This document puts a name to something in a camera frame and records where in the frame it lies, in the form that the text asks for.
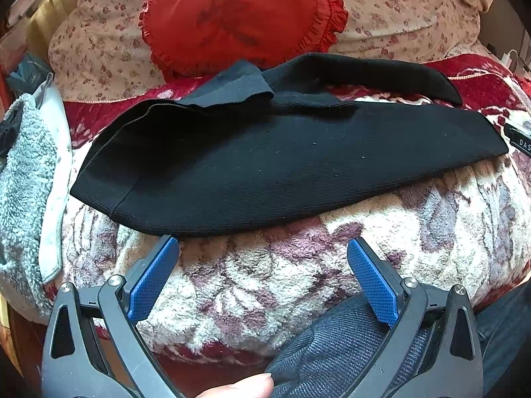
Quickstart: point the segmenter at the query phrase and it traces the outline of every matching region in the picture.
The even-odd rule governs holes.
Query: black label tag
[[[531,158],[531,137],[525,135],[517,128],[510,124],[505,124],[503,132],[511,141],[511,145],[516,149],[522,151],[529,158]]]

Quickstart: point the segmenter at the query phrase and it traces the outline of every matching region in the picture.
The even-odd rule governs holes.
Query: pillow
[[[347,16],[342,0],[145,0],[140,26],[168,79],[217,73],[239,59],[270,68],[327,52]]]

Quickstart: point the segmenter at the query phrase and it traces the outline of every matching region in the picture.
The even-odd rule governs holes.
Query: black garment
[[[71,194],[137,231],[228,234],[307,218],[506,154],[477,112],[341,102],[361,84],[461,103],[436,70],[306,54],[239,62],[180,100],[146,100],[93,143]]]
[[[17,140],[22,122],[24,106],[16,106],[10,114],[0,122],[0,158],[7,157],[7,153]]]
[[[483,396],[528,398],[530,284],[512,290],[479,313],[476,324],[483,355]],[[267,367],[265,371],[272,373],[275,384],[271,398],[339,397],[361,373],[388,330],[363,295],[343,301],[286,344]],[[410,378],[427,338],[427,329],[421,329],[394,386]]]

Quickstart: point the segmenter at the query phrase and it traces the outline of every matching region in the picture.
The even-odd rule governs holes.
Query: floral bedsheet
[[[429,65],[450,77],[465,108],[479,110],[496,129],[507,120],[531,128],[531,100],[500,64],[464,54]],[[167,85],[128,103],[178,99],[196,86]],[[344,99],[429,103],[364,87],[334,93]],[[65,103],[73,142],[81,145],[71,183],[94,137],[91,130],[75,128],[90,126],[94,112],[102,118],[127,108],[118,105]],[[176,359],[258,364],[328,308],[360,291],[346,259],[347,242],[356,236],[402,276],[444,289],[462,283],[474,304],[487,303],[531,268],[530,170],[531,160],[510,147],[498,159],[308,220],[181,241],[181,259],[138,329],[150,349]],[[50,297],[66,280],[96,286],[125,273],[156,240],[70,197],[63,220],[63,272]]]

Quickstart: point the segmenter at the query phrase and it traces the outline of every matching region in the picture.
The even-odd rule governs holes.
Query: denim fabric
[[[531,331],[529,284],[512,290],[477,314],[476,323],[486,396],[514,365],[518,353],[519,363],[525,356],[521,347],[526,337],[529,343]],[[275,383],[272,398],[338,397],[368,363],[387,331],[364,296],[343,301],[291,340],[267,367]],[[421,329],[393,386],[410,378],[426,341],[427,329]]]

